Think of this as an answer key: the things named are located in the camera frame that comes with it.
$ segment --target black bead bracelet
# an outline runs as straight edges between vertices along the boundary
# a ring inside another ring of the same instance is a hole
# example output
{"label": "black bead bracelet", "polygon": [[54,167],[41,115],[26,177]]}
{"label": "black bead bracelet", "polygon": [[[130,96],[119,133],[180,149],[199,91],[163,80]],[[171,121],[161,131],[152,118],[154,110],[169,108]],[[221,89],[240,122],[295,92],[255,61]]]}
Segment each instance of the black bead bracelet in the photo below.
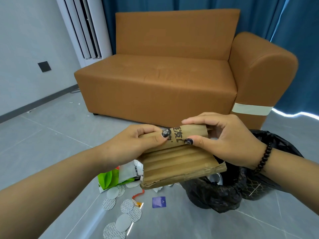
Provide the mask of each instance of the black bead bracelet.
{"label": "black bead bracelet", "polygon": [[261,158],[260,163],[258,164],[257,168],[254,170],[254,174],[260,173],[260,171],[263,169],[264,165],[266,164],[268,157],[272,150],[272,142],[269,142],[267,145],[267,148],[265,150],[264,156]]}

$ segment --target blue curtain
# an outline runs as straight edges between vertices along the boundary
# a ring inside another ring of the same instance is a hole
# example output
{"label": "blue curtain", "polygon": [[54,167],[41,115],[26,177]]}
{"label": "blue curtain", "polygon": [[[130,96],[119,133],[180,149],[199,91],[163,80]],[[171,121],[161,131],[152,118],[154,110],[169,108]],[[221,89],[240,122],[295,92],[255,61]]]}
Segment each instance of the blue curtain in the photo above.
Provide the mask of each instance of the blue curtain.
{"label": "blue curtain", "polygon": [[236,32],[249,31],[270,40],[285,0],[102,0],[102,3],[115,54],[116,12],[239,8],[241,15]]}
{"label": "blue curtain", "polygon": [[299,61],[295,79],[275,108],[319,115],[319,0],[289,0],[272,42]]}

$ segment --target black nail polish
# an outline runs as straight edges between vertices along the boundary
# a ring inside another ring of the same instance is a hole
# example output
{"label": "black nail polish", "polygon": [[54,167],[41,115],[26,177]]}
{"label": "black nail polish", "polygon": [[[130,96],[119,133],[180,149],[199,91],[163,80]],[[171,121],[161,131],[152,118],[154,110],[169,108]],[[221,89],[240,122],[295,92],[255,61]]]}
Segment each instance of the black nail polish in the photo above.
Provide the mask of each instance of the black nail polish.
{"label": "black nail polish", "polygon": [[193,145],[193,139],[191,139],[191,138],[186,138],[184,140],[184,142],[185,142],[185,144]]}
{"label": "black nail polish", "polygon": [[171,134],[171,129],[165,129],[162,131],[162,136],[163,137],[168,137]]}

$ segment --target left hand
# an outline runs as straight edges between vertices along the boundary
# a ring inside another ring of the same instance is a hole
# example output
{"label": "left hand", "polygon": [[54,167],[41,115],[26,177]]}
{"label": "left hand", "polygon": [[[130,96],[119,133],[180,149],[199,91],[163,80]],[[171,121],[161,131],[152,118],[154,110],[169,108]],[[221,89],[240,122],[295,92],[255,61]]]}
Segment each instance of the left hand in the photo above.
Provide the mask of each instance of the left hand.
{"label": "left hand", "polygon": [[102,160],[100,162],[102,162],[104,172],[136,159],[147,149],[165,143],[168,136],[164,137],[161,133],[148,138],[139,138],[142,134],[158,131],[162,131],[162,129],[154,125],[130,125],[109,141],[97,146],[96,149],[99,151],[99,159]]}

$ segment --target blue sticker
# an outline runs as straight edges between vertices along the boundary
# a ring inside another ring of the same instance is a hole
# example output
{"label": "blue sticker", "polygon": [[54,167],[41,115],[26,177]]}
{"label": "blue sticker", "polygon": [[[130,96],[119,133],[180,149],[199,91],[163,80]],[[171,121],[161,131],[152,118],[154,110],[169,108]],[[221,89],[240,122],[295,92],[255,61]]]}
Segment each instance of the blue sticker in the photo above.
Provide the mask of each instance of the blue sticker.
{"label": "blue sticker", "polygon": [[166,207],[165,196],[153,197],[153,208]]}

